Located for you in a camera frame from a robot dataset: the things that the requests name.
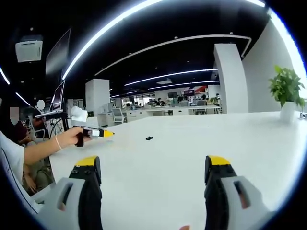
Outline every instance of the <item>green leaves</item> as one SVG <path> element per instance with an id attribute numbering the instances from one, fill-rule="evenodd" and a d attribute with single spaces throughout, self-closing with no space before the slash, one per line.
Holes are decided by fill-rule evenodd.
<path id="1" fill-rule="evenodd" d="M 302 83 L 300 83 L 300 78 L 292 69 L 280 68 L 279 66 L 274 66 L 277 76 L 270 81 L 270 92 L 276 101 L 279 101 L 281 106 L 286 102 L 295 102 L 296 105 L 305 106 L 305 101 L 299 96 L 300 87 L 305 88 Z"/>

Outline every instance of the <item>white sleeve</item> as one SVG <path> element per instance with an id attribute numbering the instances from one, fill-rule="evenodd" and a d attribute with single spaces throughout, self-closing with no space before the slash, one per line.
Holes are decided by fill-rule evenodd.
<path id="1" fill-rule="evenodd" d="M 24 148 L 12 142 L 0 131 L 1 148 L 4 151 L 10 168 L 20 184 L 23 184 Z"/>

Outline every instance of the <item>air conditioner unit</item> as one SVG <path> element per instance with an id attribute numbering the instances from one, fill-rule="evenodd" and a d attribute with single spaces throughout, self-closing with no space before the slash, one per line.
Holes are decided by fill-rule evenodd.
<path id="1" fill-rule="evenodd" d="M 42 36 L 24 36 L 21 42 L 15 44 L 18 62 L 40 61 L 42 59 Z"/>

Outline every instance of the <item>bracelet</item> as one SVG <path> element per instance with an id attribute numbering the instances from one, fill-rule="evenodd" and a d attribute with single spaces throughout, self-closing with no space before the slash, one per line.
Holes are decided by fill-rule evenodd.
<path id="1" fill-rule="evenodd" d="M 57 144 L 58 144 L 58 146 L 59 146 L 59 150 L 62 150 L 62 147 L 61 147 L 61 145 L 59 145 L 59 142 L 58 142 L 58 138 L 57 138 L 57 135 L 55 135 L 55 138 L 56 138 Z"/>

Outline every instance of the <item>white pot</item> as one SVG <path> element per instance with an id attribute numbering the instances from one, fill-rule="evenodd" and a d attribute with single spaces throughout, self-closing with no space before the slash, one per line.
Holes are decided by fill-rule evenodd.
<path id="1" fill-rule="evenodd" d="M 295 114 L 295 103 L 294 102 L 286 102 L 282 110 L 280 111 L 280 119 L 286 123 L 291 123 L 294 121 Z"/>

